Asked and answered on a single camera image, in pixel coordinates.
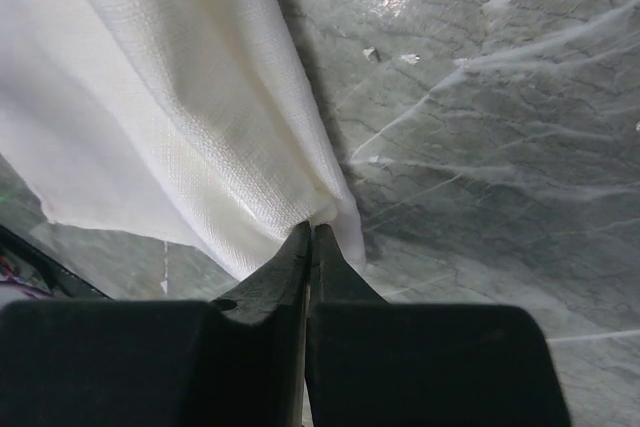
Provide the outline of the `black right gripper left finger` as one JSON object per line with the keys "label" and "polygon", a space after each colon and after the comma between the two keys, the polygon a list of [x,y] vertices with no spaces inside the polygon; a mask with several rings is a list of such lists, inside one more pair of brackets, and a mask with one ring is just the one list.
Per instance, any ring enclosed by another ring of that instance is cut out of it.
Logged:
{"label": "black right gripper left finger", "polygon": [[311,229],[211,301],[56,299],[1,282],[5,426],[298,426]]}

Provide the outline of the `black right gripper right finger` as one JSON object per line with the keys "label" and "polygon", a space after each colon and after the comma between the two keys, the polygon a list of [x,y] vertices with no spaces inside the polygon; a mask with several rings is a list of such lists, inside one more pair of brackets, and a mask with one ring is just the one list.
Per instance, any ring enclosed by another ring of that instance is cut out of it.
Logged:
{"label": "black right gripper right finger", "polygon": [[544,334],[510,305],[391,303],[313,235],[306,381],[317,426],[566,426]]}

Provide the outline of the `white cloth napkin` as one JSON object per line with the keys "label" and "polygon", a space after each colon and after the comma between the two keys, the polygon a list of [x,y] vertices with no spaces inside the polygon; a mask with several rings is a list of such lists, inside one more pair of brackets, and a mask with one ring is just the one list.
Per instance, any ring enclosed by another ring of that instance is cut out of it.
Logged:
{"label": "white cloth napkin", "polygon": [[46,218],[194,246],[237,279],[360,216],[277,0],[1,0],[1,153]]}

